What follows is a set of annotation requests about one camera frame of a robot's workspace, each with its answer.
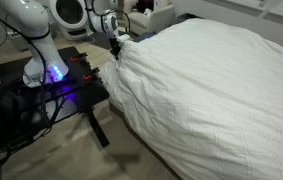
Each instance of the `white duvet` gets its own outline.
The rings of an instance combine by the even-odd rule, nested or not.
[[[126,42],[101,72],[111,102],[183,179],[283,179],[283,47],[195,19]]]

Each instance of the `wall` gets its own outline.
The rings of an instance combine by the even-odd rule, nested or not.
[[[229,25],[244,27],[266,39],[283,46],[283,17],[267,14],[262,11],[224,0],[171,0],[175,5],[176,15],[185,12],[216,20]]]

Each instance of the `bed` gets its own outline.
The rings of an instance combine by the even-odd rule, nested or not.
[[[283,47],[192,19],[101,70],[131,128],[182,179],[283,179]]]

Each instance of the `floor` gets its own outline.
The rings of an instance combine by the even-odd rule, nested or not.
[[[108,50],[88,43],[73,43],[57,33],[58,49],[75,46],[87,52],[93,67],[107,62]],[[0,63],[30,56],[10,43],[0,48]],[[120,179],[174,180],[173,173],[129,131],[125,121],[110,110],[108,101],[96,106],[95,115],[110,146],[102,149],[88,121],[75,115],[54,126],[53,131],[35,144],[13,155],[2,170],[3,180],[37,179]]]

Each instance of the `robotic arm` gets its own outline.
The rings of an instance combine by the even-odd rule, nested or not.
[[[107,33],[111,53],[117,58],[120,46],[116,15],[111,10],[106,10],[103,15],[97,14],[93,3],[94,0],[85,0],[89,17],[87,23],[93,32]],[[43,6],[36,0],[0,0],[0,6],[16,22],[21,35],[29,42],[33,57],[24,67],[24,83],[28,87],[37,87],[44,80],[44,84],[61,81],[69,69],[49,34],[49,15]]]

